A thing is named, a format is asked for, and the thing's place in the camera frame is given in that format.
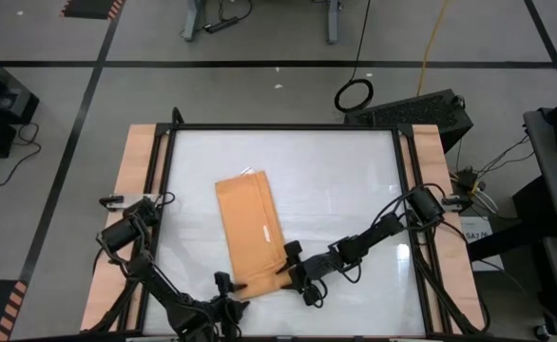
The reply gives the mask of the grey desk leg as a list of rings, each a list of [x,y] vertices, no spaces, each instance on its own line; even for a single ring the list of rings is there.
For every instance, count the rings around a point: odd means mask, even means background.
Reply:
[[[334,45],[338,40],[337,18],[339,11],[338,0],[327,1],[327,43]]]
[[[206,24],[206,0],[186,0],[186,3],[186,18],[180,36],[190,43]]]

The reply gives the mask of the black metal table frame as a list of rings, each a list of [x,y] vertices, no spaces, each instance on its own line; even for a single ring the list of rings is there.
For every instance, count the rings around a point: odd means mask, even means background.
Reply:
[[[263,171],[270,184],[285,244],[300,242],[301,259],[358,235],[390,201],[423,183],[451,192],[423,165],[427,152],[418,125],[185,123],[156,127],[150,174],[138,193],[159,203],[160,221],[148,228],[155,263],[181,292],[201,301],[219,294],[215,272],[232,271],[215,184]],[[361,268],[326,275],[322,307],[306,306],[292,290],[251,299],[239,342],[364,337],[436,338],[480,335],[477,292],[463,294],[445,279],[438,243],[463,248],[454,212],[433,231],[403,231],[372,247]],[[139,285],[131,322],[107,332],[178,340],[164,307]]]

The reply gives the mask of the small black striped floor mat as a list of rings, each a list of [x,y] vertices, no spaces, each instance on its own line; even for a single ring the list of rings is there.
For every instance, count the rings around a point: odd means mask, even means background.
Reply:
[[[113,20],[125,0],[67,0],[61,15],[64,17]]]

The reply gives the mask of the orange waffle towel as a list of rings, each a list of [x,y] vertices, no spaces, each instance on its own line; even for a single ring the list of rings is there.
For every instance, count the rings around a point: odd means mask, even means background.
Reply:
[[[237,296],[251,299],[289,285],[282,269],[285,239],[266,173],[221,180],[215,187],[233,276],[243,286]]]

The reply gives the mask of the black computer tower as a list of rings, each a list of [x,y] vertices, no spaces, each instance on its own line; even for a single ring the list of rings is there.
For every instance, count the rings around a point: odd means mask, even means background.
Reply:
[[[459,143],[473,127],[466,112],[464,98],[456,95],[451,89],[348,113],[345,115],[344,123],[436,125],[445,153]]]

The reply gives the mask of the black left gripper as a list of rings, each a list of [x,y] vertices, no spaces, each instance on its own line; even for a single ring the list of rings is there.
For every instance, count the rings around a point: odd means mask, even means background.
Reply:
[[[229,294],[245,289],[247,284],[234,283],[224,272],[215,272],[214,281],[219,294],[207,301],[176,291],[178,306],[190,313],[188,318],[184,313],[179,315],[181,323],[176,333],[180,342],[237,342],[240,339],[240,317],[250,302],[240,302]]]

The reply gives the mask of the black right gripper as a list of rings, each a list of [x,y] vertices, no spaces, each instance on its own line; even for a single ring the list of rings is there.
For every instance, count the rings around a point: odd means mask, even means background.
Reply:
[[[341,269],[339,253],[333,245],[328,251],[302,260],[302,248],[298,240],[284,245],[286,262],[276,275],[288,274],[290,284],[284,290],[294,290],[302,296],[306,306],[322,307],[328,294],[327,285],[322,278]]]

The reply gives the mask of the white paper sheet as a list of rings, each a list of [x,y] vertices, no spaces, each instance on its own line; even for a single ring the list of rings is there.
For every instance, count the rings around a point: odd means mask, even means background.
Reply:
[[[468,244],[492,235],[490,223],[485,217],[461,217],[460,220]],[[475,273],[494,272],[495,266],[504,267],[500,256],[490,256],[481,261],[471,262],[472,270]]]

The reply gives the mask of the black power strip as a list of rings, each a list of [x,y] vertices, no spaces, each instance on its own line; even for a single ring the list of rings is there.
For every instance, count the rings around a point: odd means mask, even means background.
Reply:
[[[235,16],[235,17],[231,17],[229,19],[222,20],[222,21],[220,21],[216,24],[207,24],[203,27],[203,29],[207,33],[213,34],[213,33],[216,33],[218,31],[221,31],[223,29],[230,28],[230,27],[236,25],[239,21],[240,21],[240,18]]]

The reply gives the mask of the black cart base frame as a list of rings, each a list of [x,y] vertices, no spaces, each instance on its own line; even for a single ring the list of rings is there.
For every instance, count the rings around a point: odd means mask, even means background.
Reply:
[[[504,254],[547,237],[557,237],[557,213],[543,176],[531,181],[513,197],[517,223],[470,243],[471,261]]]

